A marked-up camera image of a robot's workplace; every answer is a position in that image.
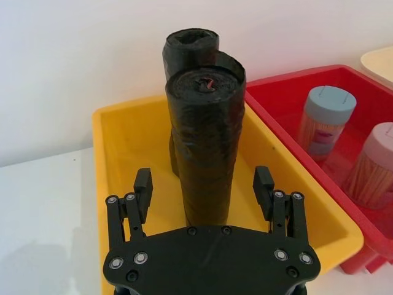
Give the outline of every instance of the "table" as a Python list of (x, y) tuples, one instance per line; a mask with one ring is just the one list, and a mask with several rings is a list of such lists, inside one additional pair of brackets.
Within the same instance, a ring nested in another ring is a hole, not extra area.
[[(0, 168), (0, 294), (99, 295), (93, 149)], [(388, 295), (393, 266), (332, 270), (314, 295)]]

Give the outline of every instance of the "black garbage bag roll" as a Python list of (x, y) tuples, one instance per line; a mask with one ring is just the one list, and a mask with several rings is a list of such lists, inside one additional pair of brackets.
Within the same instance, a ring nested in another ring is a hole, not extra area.
[[(184, 69), (216, 63), (219, 36), (207, 29), (183, 29), (166, 38), (162, 52), (166, 80)], [(172, 171), (179, 176), (172, 135), (169, 138)]]
[(244, 69), (225, 53), (217, 64), (186, 69), (166, 83), (187, 222), (227, 222), (244, 116)]

